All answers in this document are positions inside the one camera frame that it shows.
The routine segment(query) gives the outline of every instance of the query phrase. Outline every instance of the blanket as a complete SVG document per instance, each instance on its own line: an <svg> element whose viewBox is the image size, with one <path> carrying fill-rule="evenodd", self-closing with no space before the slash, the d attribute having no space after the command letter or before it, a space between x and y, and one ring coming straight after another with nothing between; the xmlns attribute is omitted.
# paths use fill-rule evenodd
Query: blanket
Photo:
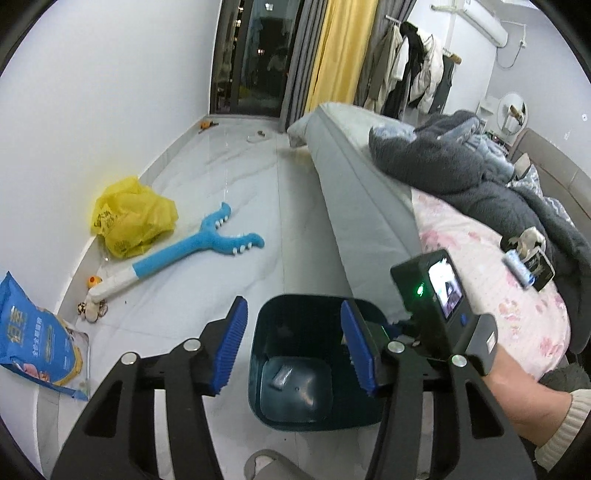
<svg viewBox="0 0 591 480"><path fill-rule="evenodd" d="M445 129L465 118L446 117ZM401 134L396 126L375 127L369 147L376 166L387 175L432 194L502 236L520 236L535 226L546 238L554 282L571 323L570 350L580 353L591 336L591 246L534 192L506 187L506 178L482 155L447 140L441 123Z"/></svg>

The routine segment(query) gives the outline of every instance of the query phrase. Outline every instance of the camera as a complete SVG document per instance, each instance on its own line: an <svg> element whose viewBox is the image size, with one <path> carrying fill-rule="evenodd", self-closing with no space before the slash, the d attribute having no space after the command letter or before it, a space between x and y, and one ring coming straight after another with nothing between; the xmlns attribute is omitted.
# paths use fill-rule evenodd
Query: camera
<svg viewBox="0 0 591 480"><path fill-rule="evenodd" d="M430 356L463 355L481 375L490 373L498 343L495 318L472 311L446 250L412 258L392 267L390 275L412 315L407 331Z"/></svg>

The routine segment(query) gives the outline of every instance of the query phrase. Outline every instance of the hanging clothes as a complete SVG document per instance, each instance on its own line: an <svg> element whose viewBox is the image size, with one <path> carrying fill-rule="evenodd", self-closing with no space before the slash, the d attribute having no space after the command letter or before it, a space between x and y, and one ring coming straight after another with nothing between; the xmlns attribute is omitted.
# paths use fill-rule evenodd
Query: hanging clothes
<svg viewBox="0 0 591 480"><path fill-rule="evenodd" d="M382 109L382 115L397 120L401 120L404 115L410 96L411 85L417 75L421 72L421 68L425 62L423 41L421 37L418 36L417 27L408 22L404 22L400 26L400 33L408 40L408 62L404 69L402 81L398 82L394 87L394 90L389 92L386 102L384 103L384 108Z"/></svg>
<svg viewBox="0 0 591 480"><path fill-rule="evenodd" d="M410 105L421 113L429 113L437 87L443 78L443 45L435 36L418 31L425 48L425 59L421 73L410 89Z"/></svg>
<svg viewBox="0 0 591 480"><path fill-rule="evenodd" d="M441 113L443 111L443 108L447 103L447 98L449 97L449 91L452 89L455 65L456 64L450 57L443 57L443 78L437 87L435 98L433 99L433 104L431 105L429 113Z"/></svg>
<svg viewBox="0 0 591 480"><path fill-rule="evenodd" d="M402 35L397 25L393 26L382 41L376 46L373 56L373 69L369 82L368 98L364 108L376 113L382 111L382 107L391 84L392 68L398 58L397 52L402 44Z"/></svg>

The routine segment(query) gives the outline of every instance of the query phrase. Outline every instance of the air conditioner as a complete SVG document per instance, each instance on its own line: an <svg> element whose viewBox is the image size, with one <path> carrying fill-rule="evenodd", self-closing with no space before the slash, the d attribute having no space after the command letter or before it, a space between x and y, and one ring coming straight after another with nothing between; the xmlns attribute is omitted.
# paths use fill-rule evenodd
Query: air conditioner
<svg viewBox="0 0 591 480"><path fill-rule="evenodd" d="M507 45L509 34L503 28L498 18L484 8L476 0L453 0L453 5L438 7L432 5L431 8L438 12L448 12L459 14L480 32L485 35L495 47L504 47Z"/></svg>

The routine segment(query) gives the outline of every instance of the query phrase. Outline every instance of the dark green trash bin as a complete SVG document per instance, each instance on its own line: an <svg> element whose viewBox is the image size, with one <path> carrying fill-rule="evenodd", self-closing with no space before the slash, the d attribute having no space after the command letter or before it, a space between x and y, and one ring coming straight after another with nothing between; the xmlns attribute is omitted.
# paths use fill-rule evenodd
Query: dark green trash bin
<svg viewBox="0 0 591 480"><path fill-rule="evenodd" d="M357 382L342 345L344 297L281 295L256 321L248 401L266 425L286 432L319 432L380 422L384 402ZM365 320L385 324L372 303L356 300Z"/></svg>

